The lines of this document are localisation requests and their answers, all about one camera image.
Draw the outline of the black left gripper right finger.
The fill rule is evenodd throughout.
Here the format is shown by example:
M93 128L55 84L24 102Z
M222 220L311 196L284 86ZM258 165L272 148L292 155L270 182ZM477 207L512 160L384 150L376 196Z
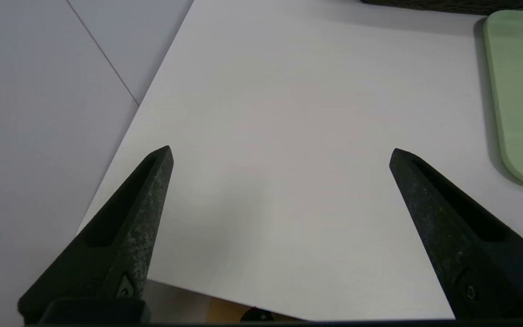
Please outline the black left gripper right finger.
M455 317L523 319L523 238L417 155L390 171Z

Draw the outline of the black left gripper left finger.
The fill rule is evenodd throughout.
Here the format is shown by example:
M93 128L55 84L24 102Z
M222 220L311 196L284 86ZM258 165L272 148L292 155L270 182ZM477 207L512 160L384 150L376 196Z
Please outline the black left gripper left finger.
M25 324L147 324L143 290L174 160L148 154L21 296Z

